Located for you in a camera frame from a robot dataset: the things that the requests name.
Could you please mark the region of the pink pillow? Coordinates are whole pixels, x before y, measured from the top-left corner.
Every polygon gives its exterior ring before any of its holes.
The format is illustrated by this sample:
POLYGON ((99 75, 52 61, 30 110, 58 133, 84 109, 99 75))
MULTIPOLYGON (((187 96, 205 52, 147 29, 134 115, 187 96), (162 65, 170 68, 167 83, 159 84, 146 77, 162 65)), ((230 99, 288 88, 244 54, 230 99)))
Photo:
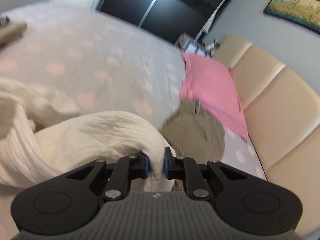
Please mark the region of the pink pillow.
POLYGON ((214 115, 223 126, 247 140, 247 125, 231 68, 201 55, 182 55, 185 61, 185 80, 180 90, 180 99, 199 101, 207 113, 214 115))

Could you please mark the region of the cream padded headboard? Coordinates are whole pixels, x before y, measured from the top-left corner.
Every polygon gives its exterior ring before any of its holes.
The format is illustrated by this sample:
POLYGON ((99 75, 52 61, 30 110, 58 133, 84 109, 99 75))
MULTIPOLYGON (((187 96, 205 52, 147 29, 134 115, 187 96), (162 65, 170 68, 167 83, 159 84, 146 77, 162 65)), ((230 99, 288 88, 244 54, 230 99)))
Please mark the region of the cream padded headboard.
POLYGON ((267 180, 302 201, 296 232, 319 239, 319 95, 286 64, 238 35, 229 35, 214 59, 232 70, 267 180))

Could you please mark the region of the polka dot bed sheet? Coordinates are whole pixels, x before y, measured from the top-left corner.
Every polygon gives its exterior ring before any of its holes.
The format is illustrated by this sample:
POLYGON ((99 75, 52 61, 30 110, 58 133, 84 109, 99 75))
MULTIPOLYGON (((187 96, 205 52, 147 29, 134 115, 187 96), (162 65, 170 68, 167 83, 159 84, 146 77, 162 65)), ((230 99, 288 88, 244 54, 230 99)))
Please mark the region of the polka dot bed sheet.
MULTIPOLYGON (((135 114, 157 131, 178 108, 185 62, 168 42, 111 16, 52 3, 8 16, 27 30, 1 48, 1 79, 58 89, 81 115, 135 114)), ((23 189, 1 184, 1 239, 17 233, 10 205, 23 189)))

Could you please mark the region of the framed landscape painting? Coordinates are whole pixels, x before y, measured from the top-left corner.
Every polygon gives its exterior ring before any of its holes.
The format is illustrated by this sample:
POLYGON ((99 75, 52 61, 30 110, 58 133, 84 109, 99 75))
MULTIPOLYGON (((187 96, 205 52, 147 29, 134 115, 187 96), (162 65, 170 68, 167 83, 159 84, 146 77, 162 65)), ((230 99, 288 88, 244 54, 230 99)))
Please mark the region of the framed landscape painting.
POLYGON ((270 0, 263 13, 319 34, 319 0, 270 0))

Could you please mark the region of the white crinkled cotton garment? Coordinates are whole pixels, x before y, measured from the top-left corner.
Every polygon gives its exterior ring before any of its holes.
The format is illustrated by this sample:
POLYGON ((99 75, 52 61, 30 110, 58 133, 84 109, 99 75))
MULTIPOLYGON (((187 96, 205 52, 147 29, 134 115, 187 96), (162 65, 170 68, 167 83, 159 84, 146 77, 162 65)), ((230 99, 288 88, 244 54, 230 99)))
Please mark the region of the white crinkled cotton garment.
POLYGON ((95 159, 146 154, 151 171, 133 188, 170 191, 163 173, 167 141, 124 111, 81 115, 73 99, 46 86, 1 79, 1 184, 28 188, 95 159))

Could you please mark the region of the cluttered bedside table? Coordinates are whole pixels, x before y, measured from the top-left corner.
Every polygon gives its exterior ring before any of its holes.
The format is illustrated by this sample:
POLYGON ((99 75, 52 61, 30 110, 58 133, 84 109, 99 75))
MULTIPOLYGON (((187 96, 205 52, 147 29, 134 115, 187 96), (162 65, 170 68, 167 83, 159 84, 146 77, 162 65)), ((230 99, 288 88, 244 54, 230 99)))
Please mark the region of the cluttered bedside table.
POLYGON ((193 53, 210 58, 220 48, 220 44, 217 40, 214 40, 212 43, 205 45, 204 43, 197 42, 186 33, 182 33, 178 37, 178 39, 174 43, 174 46, 185 53, 193 53))

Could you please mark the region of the tan folded garment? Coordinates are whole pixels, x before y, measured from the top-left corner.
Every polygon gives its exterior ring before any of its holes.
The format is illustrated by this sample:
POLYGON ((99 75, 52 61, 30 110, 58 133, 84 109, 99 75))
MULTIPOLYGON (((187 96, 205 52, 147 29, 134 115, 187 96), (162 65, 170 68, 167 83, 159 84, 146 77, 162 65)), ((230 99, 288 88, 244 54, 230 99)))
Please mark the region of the tan folded garment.
POLYGON ((12 41, 19 39, 26 30, 26 22, 10 22, 2 26, 0 30, 0 46, 6 46, 12 41))

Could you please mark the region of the black glossy wardrobe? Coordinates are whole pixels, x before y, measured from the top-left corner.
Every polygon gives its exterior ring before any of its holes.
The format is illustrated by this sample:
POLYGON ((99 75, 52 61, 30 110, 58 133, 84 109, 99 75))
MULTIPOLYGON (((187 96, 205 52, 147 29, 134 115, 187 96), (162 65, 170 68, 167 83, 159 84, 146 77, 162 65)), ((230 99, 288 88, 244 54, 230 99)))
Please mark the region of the black glossy wardrobe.
POLYGON ((227 0, 100 0, 97 10, 170 43, 186 33, 199 38, 227 0))

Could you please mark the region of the beige black striped garment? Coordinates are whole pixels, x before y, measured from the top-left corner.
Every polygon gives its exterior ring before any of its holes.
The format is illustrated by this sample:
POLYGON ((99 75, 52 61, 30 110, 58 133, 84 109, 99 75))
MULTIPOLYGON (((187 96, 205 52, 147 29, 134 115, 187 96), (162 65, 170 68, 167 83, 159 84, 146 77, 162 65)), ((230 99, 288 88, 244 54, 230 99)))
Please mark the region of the beige black striped garment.
POLYGON ((197 100, 183 99, 176 112, 163 124, 160 133, 178 157, 190 157, 199 164, 223 158, 224 127, 197 100))

